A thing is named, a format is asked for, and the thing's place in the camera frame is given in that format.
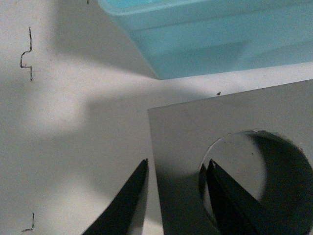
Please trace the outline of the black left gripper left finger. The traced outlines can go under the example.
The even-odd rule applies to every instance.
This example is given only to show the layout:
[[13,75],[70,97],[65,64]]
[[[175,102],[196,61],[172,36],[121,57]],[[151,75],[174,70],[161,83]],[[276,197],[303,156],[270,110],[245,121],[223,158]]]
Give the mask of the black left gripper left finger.
[[144,159],[107,208],[83,232],[85,235],[140,235],[146,213],[149,181]]

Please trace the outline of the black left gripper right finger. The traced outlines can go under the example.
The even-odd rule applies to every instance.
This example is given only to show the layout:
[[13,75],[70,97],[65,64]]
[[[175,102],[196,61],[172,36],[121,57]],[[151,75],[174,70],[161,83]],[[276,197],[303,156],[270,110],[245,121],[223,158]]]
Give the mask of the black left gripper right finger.
[[288,226],[274,218],[213,159],[201,170],[205,170],[211,208],[221,235],[291,234]]

